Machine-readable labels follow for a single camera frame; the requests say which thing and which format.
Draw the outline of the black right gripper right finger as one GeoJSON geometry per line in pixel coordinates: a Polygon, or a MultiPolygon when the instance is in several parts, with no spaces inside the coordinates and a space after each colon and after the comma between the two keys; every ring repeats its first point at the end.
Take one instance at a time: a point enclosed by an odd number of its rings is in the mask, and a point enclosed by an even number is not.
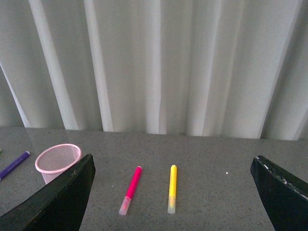
{"type": "Polygon", "coordinates": [[[250,167],[257,191],[276,231],[308,229],[308,184],[264,156],[250,167]]]}

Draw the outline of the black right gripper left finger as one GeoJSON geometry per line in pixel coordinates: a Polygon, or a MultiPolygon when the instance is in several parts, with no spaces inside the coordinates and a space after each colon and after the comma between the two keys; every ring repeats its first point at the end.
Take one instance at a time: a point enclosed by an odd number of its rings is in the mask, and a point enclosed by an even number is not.
{"type": "Polygon", "coordinates": [[[0,218],[2,231],[78,231],[94,176],[91,154],[84,156],[26,201],[0,218]]]}

